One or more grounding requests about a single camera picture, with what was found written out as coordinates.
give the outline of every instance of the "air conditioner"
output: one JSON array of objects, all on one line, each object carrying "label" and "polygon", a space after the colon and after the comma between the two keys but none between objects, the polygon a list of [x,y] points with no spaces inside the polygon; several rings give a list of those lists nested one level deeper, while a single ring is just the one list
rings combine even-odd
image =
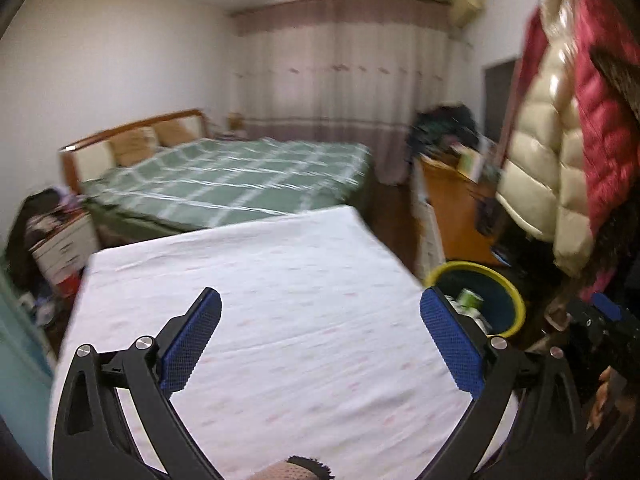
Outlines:
[{"label": "air conditioner", "polygon": [[457,28],[467,26],[484,9],[484,0],[451,0],[449,19]]}]

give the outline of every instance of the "curtain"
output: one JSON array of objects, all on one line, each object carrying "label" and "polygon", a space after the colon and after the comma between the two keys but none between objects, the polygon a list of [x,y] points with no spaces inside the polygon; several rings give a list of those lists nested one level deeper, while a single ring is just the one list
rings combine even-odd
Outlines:
[{"label": "curtain", "polygon": [[361,142],[381,182],[402,182],[415,114],[444,92],[448,9],[304,0],[237,15],[235,78],[248,136]]}]

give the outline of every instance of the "puffer jacket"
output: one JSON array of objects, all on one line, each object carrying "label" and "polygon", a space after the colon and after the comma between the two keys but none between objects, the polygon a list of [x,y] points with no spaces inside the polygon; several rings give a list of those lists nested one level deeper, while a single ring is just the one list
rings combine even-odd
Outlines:
[{"label": "puffer jacket", "polygon": [[554,245],[577,275],[593,248],[575,98],[575,0],[542,0],[548,47],[518,108],[497,199],[529,235]]}]

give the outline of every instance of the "white drawer cabinet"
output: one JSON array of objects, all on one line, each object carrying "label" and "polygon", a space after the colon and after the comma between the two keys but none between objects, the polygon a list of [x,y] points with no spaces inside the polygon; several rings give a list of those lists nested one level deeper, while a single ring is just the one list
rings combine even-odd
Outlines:
[{"label": "white drawer cabinet", "polygon": [[414,160],[411,186],[412,215],[420,225],[415,273],[424,280],[437,266],[445,263],[444,250],[435,211],[429,204],[429,190],[422,176],[420,160]]},{"label": "white drawer cabinet", "polygon": [[89,215],[82,214],[31,249],[49,283],[56,284],[70,272],[81,270],[99,249]]}]

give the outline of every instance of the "white bedsheet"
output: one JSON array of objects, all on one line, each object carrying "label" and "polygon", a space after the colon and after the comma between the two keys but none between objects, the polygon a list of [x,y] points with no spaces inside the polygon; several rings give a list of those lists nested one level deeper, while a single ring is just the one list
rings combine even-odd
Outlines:
[{"label": "white bedsheet", "polygon": [[[470,402],[420,319],[422,287],[340,206],[94,255],[56,373],[50,437],[79,345],[112,351],[155,335],[205,286],[220,292],[222,320],[172,403],[227,480],[294,454],[337,479],[413,480]],[[142,456],[161,468],[120,397]]]}]

